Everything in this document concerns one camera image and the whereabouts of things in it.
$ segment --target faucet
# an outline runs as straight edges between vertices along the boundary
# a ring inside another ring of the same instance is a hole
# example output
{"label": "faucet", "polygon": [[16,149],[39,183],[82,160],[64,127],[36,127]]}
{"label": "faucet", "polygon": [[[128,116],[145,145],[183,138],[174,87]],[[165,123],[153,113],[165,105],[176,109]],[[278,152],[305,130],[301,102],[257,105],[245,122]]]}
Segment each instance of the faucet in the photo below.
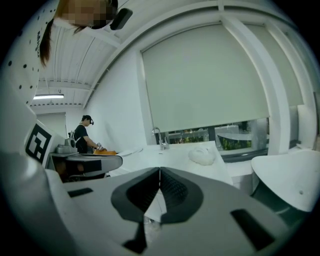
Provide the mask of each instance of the faucet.
{"label": "faucet", "polygon": [[152,136],[155,136],[155,131],[158,131],[159,134],[159,145],[160,145],[160,150],[168,150],[170,148],[170,145],[167,141],[167,137],[164,137],[164,142],[162,141],[161,138],[161,131],[158,127],[154,127],[152,130]]}

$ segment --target black t-shirt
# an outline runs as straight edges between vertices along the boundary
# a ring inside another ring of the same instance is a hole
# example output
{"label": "black t-shirt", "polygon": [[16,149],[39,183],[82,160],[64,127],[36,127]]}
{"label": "black t-shirt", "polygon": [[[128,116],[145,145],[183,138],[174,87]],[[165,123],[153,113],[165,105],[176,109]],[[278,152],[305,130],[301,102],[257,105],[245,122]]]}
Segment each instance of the black t-shirt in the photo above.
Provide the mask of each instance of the black t-shirt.
{"label": "black t-shirt", "polygon": [[84,139],[84,136],[88,136],[87,130],[82,124],[79,124],[74,131],[74,139],[75,141],[77,141],[77,139],[80,138],[78,142],[75,144],[80,154],[86,154],[88,151],[88,145]]}

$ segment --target ceiling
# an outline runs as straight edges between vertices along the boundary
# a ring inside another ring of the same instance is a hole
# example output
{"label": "ceiling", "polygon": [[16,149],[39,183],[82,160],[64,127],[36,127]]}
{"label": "ceiling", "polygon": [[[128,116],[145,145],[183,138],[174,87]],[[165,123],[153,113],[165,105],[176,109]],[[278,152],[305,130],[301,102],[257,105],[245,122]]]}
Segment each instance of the ceiling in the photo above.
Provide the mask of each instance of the ceiling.
{"label": "ceiling", "polygon": [[46,68],[40,68],[36,95],[64,94],[64,98],[37,99],[30,106],[84,107],[101,74],[103,64],[135,31],[173,9],[208,1],[210,0],[118,0],[119,9],[131,9],[133,15],[117,31],[112,31],[107,26],[97,30],[85,28],[74,34],[73,26],[66,21],[55,20],[51,31],[50,60]]}

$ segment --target man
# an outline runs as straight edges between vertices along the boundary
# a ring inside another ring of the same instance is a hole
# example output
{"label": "man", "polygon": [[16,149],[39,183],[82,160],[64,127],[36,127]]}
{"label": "man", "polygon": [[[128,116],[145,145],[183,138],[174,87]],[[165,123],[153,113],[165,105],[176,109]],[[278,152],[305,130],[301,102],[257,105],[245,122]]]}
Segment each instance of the man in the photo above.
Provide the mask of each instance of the man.
{"label": "man", "polygon": [[99,146],[94,143],[88,136],[86,127],[93,124],[90,115],[84,115],[82,117],[81,123],[77,126],[74,131],[74,139],[76,141],[76,148],[80,154],[86,154],[88,152],[88,146],[94,149],[99,148]]}

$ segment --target fluorescent light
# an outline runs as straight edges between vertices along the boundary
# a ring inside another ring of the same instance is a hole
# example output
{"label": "fluorescent light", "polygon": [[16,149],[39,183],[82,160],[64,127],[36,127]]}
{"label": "fluorescent light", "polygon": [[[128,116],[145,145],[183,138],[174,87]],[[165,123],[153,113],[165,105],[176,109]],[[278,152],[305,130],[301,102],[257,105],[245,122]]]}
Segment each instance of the fluorescent light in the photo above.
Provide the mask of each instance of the fluorescent light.
{"label": "fluorescent light", "polygon": [[44,99],[63,99],[63,94],[39,94],[34,96],[34,100],[44,100]]}

